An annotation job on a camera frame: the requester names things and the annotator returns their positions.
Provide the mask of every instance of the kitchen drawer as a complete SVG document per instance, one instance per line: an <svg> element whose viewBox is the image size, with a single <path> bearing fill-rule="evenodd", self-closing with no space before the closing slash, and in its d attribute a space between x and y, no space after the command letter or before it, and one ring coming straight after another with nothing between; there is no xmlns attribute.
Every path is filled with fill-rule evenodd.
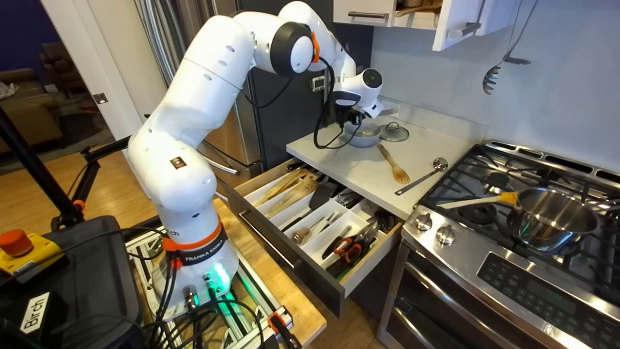
<svg viewBox="0 0 620 349"><path fill-rule="evenodd" d="M265 195L298 170L304 170L307 182L331 180L290 158L236 187L224 189L224 195L230 209L263 240L269 253L338 315L344 298L395 246L400 220L344 185L338 185L333 195L325 195L321 203L313 203L313 209L309 209L313 185L307 182L304 189L298 189L302 184L296 184L274 189L278 193L273 197ZM319 230L315 222L329 215L336 218ZM323 255L336 236L356 234L367 228L373 218L379 220L375 238L352 265L342 265L342 259L333 251ZM313 226L313 232L304 242L294 242L296 232L307 226Z"/></svg>

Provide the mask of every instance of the backsplash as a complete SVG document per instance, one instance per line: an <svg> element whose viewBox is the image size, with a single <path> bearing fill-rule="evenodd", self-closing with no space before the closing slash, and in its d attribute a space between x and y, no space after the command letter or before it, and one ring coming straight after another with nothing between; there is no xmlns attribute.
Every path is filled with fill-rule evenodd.
<svg viewBox="0 0 620 349"><path fill-rule="evenodd" d="M532 0L522 0L522 21ZM431 52L429 30L375 28L371 65L383 94L488 125L517 141L620 172L620 1L540 0L491 94L482 75L509 28Z"/></svg>

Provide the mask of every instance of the outlet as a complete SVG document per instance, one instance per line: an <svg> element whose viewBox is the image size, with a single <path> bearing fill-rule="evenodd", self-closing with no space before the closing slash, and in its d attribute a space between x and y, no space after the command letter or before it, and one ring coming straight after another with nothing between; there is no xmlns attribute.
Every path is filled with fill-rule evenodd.
<svg viewBox="0 0 620 349"><path fill-rule="evenodd" d="M325 89L325 75L311 77L309 89L311 90L323 90Z"/></svg>

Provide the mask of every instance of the drawer handle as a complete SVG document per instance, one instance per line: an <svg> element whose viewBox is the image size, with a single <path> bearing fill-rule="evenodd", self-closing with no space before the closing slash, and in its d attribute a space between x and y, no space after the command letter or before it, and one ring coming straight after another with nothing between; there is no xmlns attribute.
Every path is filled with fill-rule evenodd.
<svg viewBox="0 0 620 349"><path fill-rule="evenodd" d="M480 321L476 315L472 315L464 306L460 306L451 294L447 294L439 284L435 284L428 275L424 275L418 267L412 263L404 263L404 269L420 280L433 296L437 296L447 308L462 315L468 323L484 331L488 337L491 337L501 346L513 346L505 337L501 337L497 331L493 331L490 325Z"/></svg>
<svg viewBox="0 0 620 349"><path fill-rule="evenodd" d="M404 315L404 311L395 306L393 313L397 319L400 319L400 323L408 329L408 333L412 333L424 346L431 349L433 344L426 339L426 335Z"/></svg>
<svg viewBox="0 0 620 349"><path fill-rule="evenodd" d="M383 19L387 21L387 13L377 13L377 11L348 11L348 17L369 17L369 19Z"/></svg>
<svg viewBox="0 0 620 349"><path fill-rule="evenodd" d="M273 244L271 244L271 240L249 220L249 216L245 216L247 215L247 211L240 211L238 213L238 216L265 242L265 244L269 244L269 248L278 255L278 257L282 257L282 261L290 267L290 269L294 269L294 263L282 253L282 251L278 251Z"/></svg>

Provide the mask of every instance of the oven handle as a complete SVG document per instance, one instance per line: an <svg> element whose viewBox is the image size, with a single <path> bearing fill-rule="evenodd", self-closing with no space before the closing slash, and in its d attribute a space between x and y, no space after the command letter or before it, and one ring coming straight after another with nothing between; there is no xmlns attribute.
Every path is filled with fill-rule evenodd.
<svg viewBox="0 0 620 349"><path fill-rule="evenodd" d="M398 306L393 306L393 313L397 319L400 319L402 325L426 346L433 349L433 344L424 337L424 333L404 315L404 311Z"/></svg>
<svg viewBox="0 0 620 349"><path fill-rule="evenodd" d="M462 308L459 302L455 302L441 286L437 286L429 277L426 277L418 267L404 263L404 269L414 275L431 294L435 294L447 308L457 311L462 319L484 331L490 339L493 339L501 346L515 346L511 341L501 337L497 331L488 327L482 319L472 315L466 308Z"/></svg>

